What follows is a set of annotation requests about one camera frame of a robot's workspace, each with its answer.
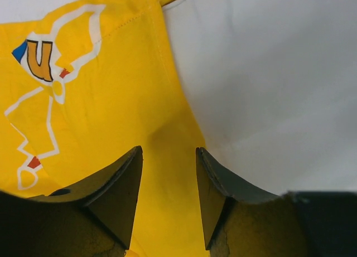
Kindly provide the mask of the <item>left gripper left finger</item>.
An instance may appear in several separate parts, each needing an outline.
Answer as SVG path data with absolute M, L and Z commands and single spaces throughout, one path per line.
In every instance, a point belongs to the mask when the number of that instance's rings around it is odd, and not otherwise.
M 1 192 L 2 256 L 125 256 L 142 176 L 136 146 L 48 196 Z

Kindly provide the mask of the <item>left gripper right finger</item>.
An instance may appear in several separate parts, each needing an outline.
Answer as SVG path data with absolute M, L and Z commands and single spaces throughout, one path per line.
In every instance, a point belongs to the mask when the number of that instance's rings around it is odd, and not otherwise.
M 196 149 L 205 249 L 211 256 L 355 256 L 356 193 L 275 195 Z

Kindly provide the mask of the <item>white pillow with yellow edge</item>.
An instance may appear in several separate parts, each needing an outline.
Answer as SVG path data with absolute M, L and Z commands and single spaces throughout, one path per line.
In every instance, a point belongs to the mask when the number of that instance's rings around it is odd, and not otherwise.
M 356 190 L 356 0 L 163 8 L 207 150 L 273 194 Z

